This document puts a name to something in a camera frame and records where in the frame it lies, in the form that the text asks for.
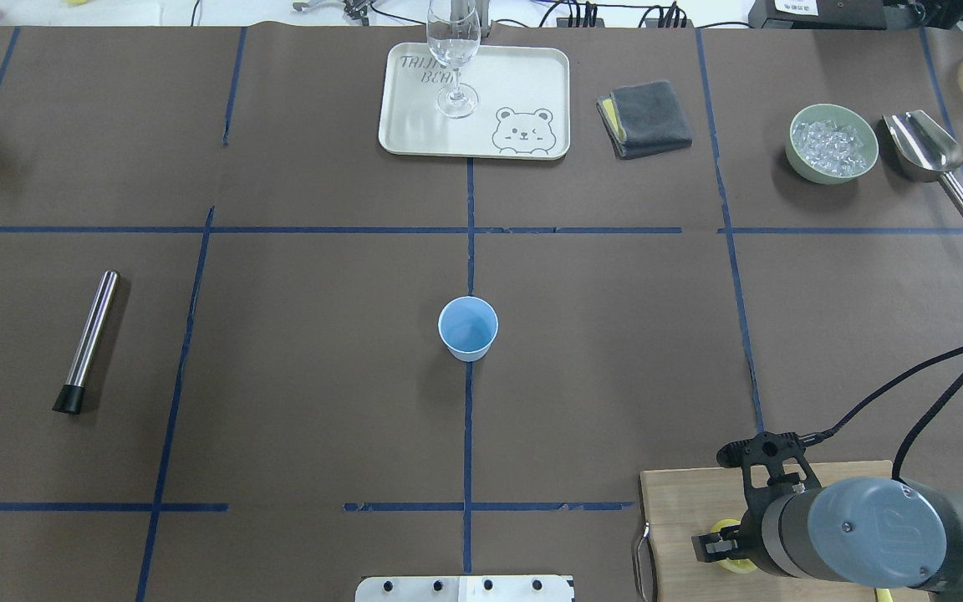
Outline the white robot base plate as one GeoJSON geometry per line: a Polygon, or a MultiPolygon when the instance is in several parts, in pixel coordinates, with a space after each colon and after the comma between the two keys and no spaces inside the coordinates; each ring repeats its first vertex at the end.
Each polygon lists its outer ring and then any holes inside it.
{"type": "Polygon", "coordinates": [[[360,580],[355,601],[574,601],[572,576],[490,574],[372,576],[360,580]]]}

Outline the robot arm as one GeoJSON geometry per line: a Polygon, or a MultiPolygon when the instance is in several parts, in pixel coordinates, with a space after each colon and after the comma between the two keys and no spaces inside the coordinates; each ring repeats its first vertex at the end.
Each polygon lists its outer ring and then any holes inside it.
{"type": "Polygon", "coordinates": [[[746,511],[736,526],[692,540],[701,563],[748,560],[784,578],[929,592],[963,601],[963,491],[891,477],[846,477],[825,487],[805,458],[814,436],[761,433],[727,443],[746,511]]]}

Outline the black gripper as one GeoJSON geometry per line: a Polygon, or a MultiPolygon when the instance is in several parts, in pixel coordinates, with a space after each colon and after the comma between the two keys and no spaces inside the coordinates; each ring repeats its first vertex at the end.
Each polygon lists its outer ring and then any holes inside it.
{"type": "Polygon", "coordinates": [[[773,503],[821,487],[805,458],[807,446],[812,445],[810,436],[764,431],[723,446],[716,454],[717,464],[741,469],[746,511],[736,526],[693,537],[696,560],[748,560],[775,576],[805,576],[783,549],[778,527],[766,526],[765,517],[773,503]]]}

